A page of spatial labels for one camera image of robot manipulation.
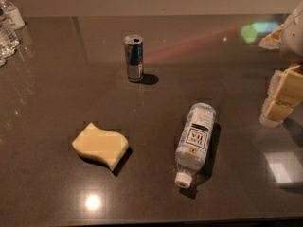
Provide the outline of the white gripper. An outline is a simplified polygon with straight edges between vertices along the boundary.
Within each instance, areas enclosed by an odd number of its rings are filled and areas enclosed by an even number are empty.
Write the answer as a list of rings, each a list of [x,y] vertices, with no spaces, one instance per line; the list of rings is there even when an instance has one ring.
[[[279,49],[290,63],[284,71],[276,70],[271,77],[259,122],[269,128],[281,124],[303,101],[303,0],[286,18],[283,25],[261,39],[259,46]]]

